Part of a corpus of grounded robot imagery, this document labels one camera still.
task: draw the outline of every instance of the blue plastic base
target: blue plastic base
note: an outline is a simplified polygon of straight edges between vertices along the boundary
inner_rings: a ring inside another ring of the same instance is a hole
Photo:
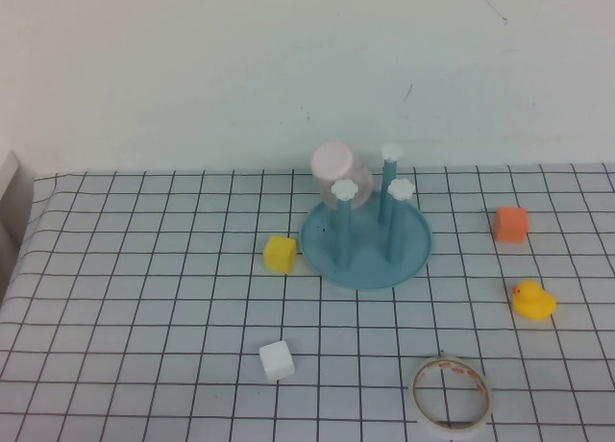
[[[384,258],[387,227],[378,223],[380,193],[352,214],[352,261],[345,269],[333,262],[335,231],[332,210],[321,203],[307,216],[299,244],[304,258],[325,279],[356,290],[390,288],[414,276],[431,254],[431,230],[425,217],[410,203],[406,207],[406,245],[400,264]]]

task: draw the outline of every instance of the white flower cap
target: white flower cap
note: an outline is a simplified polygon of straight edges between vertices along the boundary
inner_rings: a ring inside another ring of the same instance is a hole
[[[337,180],[331,192],[338,200],[352,200],[357,195],[358,185],[353,180]]]
[[[400,146],[399,144],[392,143],[392,142],[384,144],[381,147],[382,158],[388,161],[398,160],[402,156],[403,153],[404,153],[404,150],[402,149],[402,146]]]
[[[393,180],[387,189],[395,200],[409,200],[415,190],[414,184],[407,179]]]

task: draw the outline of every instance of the glass jar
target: glass jar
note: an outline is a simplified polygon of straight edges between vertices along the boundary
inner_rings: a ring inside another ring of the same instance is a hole
[[[331,192],[337,180],[352,180],[358,186],[358,193],[352,202],[353,209],[369,199],[374,187],[372,173],[343,142],[328,142],[320,146],[311,157],[309,165],[323,202],[332,209],[337,208],[337,199]]]

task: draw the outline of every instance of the orange cube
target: orange cube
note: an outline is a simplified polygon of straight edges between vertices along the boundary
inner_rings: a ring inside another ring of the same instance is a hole
[[[523,243],[529,231],[526,209],[499,207],[496,215],[496,242]]]

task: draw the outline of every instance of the tape roll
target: tape roll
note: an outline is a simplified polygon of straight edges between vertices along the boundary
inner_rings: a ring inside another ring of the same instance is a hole
[[[454,373],[467,376],[477,385],[477,390],[482,398],[482,413],[478,420],[470,423],[457,423],[454,426],[448,426],[432,420],[418,403],[416,398],[417,385],[425,375],[429,372],[439,372],[440,370],[447,369],[450,369]],[[460,358],[453,356],[428,358],[417,367],[410,382],[411,385],[408,391],[410,394],[410,402],[416,410],[417,421],[432,435],[437,437],[449,440],[461,440],[473,437],[487,424],[493,412],[493,393],[487,380],[481,372],[475,370],[472,365]]]

